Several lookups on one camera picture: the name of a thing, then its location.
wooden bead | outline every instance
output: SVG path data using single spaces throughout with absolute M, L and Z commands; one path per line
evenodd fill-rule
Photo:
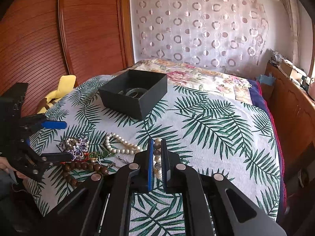
M 63 178 L 66 178 L 69 175 L 69 173 L 67 171 L 63 171 L 61 175 Z
M 100 172 L 103 174 L 103 175 L 107 175 L 109 173 L 108 171 L 108 168 L 106 166 L 103 166 L 100 168 Z
M 70 184 L 70 183 L 71 183 L 71 180 L 72 180 L 72 176 L 68 175 L 68 176 L 66 177 L 66 180 L 67 180 L 67 182 Z
M 73 179 L 71 180 L 71 185 L 72 185 L 72 186 L 76 187 L 76 186 L 77 186 L 77 183 L 78 183 L 78 180 L 76 180 L 75 178 L 73 178 Z
M 86 162 L 81 163 L 81 168 L 87 170 L 88 164 Z
M 81 169 L 81 162 L 76 162 L 76 169 Z
M 91 172 L 94 171 L 93 164 L 89 164 L 89 165 L 88 165 L 88 170 L 91 171 Z
M 100 164 L 94 164 L 94 170 L 95 171 L 98 171 L 98 170 L 100 170 L 100 168 L 102 167 Z
M 73 170 L 75 168 L 76 163 L 73 161 L 70 163 L 70 168 Z
M 71 168 L 70 168 L 70 165 L 68 163 L 66 163 L 64 166 L 63 166 L 63 171 L 67 171 L 67 172 L 70 172 Z

floral blanket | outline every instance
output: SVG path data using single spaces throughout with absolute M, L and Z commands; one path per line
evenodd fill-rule
M 258 107 L 183 86 L 168 85 L 167 94 L 150 114 L 138 121 L 105 108 L 98 88 L 113 76 L 89 79 L 46 112 L 51 120 L 67 122 L 65 130 L 41 129 L 30 137 L 38 153 L 58 152 L 56 144 L 68 138 L 87 136 L 89 152 L 101 151 L 103 165 L 116 172 L 134 155 L 109 153 L 104 144 L 108 132 L 116 132 L 143 149 L 149 136 L 164 138 L 168 150 L 199 173 L 223 173 L 271 218 L 278 213 L 280 171 L 275 135 L 267 114 Z M 122 148 L 119 142 L 111 142 Z M 28 181 L 29 189 L 43 215 L 51 211 L 73 188 L 53 166 L 41 183 Z M 72 170 L 80 181 L 89 171 Z M 185 235 L 182 197 L 168 195 L 154 179 L 154 190 L 135 194 L 132 201 L 130 235 Z M 105 221 L 103 226 L 110 226 Z
M 251 85 L 244 78 L 158 58 L 140 60 L 132 69 L 165 73 L 171 84 L 202 90 L 252 105 L 249 94 Z

stuffed toy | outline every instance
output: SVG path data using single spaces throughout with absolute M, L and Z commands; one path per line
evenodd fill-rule
M 36 109 L 36 113 L 45 113 L 62 97 L 64 97 L 73 90 L 75 82 L 76 82 L 75 75 L 61 76 L 58 88 L 48 93 L 48 95 L 39 102 Z

open cardboard box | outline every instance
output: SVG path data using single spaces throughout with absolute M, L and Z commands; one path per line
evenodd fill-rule
M 133 88 L 147 91 L 140 98 L 126 96 L 127 90 Z M 128 70 L 101 86 L 99 92 L 105 107 L 143 120 L 167 93 L 167 75 Z

wooden wardrobe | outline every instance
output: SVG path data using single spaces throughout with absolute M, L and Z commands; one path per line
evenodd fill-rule
M 57 88 L 133 64 L 129 0 L 14 0 L 0 21 L 0 95 L 28 82 L 22 115 Z

